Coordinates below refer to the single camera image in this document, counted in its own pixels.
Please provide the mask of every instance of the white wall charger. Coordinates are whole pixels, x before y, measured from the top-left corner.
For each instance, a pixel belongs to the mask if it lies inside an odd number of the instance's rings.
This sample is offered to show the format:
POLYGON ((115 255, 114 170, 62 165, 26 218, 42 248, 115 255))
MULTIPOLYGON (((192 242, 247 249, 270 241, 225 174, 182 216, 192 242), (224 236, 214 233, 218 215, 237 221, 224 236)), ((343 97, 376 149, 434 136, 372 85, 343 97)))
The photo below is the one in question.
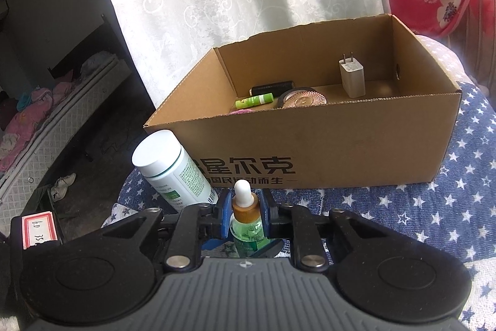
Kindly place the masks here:
POLYGON ((339 61, 339 69, 341 82, 348 96, 351 99, 365 96, 364 67, 353 57, 353 53, 349 58, 343 54, 343 59, 339 61))

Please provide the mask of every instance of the metal screw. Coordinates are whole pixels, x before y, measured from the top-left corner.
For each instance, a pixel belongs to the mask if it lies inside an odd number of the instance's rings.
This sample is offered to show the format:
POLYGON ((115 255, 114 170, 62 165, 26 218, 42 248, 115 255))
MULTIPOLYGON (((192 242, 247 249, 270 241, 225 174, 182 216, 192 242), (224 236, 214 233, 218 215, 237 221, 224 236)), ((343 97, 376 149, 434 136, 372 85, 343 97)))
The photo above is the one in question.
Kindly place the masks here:
POLYGON ((185 256, 172 256, 167 258, 165 263, 171 268, 185 268, 189 265, 191 260, 185 256))
POLYGON ((302 264, 309 268, 319 268, 326 263, 324 257, 317 256, 315 254, 310 254, 302 258, 302 264))

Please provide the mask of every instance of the white dropper bulb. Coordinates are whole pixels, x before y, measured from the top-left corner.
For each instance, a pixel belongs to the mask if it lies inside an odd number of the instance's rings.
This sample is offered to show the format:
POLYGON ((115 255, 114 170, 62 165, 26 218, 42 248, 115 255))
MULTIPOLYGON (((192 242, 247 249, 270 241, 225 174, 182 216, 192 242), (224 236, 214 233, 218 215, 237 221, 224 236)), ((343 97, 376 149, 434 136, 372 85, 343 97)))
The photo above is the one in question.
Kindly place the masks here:
POLYGON ((236 181, 234 184, 234 201, 240 208, 247 208, 253 205, 255 198, 251 194, 251 186, 248 181, 236 181))

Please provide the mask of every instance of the cardboard box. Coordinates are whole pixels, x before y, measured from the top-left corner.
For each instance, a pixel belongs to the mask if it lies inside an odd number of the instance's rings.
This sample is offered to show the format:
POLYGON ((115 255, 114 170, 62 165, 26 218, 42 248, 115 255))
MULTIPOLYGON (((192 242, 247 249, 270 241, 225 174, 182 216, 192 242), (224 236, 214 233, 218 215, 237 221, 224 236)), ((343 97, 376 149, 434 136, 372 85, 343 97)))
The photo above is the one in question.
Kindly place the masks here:
POLYGON ((391 15, 257 34, 210 50, 145 124, 170 129, 212 185, 323 188, 432 181, 461 90, 391 15), (366 95, 349 99, 339 59, 364 66, 366 95), (293 80, 326 105, 228 115, 253 86, 293 80))

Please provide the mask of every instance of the mattress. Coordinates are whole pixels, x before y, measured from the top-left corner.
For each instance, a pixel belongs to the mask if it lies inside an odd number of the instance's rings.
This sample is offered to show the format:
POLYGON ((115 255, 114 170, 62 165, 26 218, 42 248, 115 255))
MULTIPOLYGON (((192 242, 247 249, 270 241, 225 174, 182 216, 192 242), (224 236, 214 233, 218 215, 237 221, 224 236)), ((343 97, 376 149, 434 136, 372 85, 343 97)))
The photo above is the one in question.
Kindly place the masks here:
POLYGON ((0 232, 9 235, 11 219, 21 214, 39 182, 71 138, 131 73, 116 56, 97 70, 43 123, 0 186, 0 232))

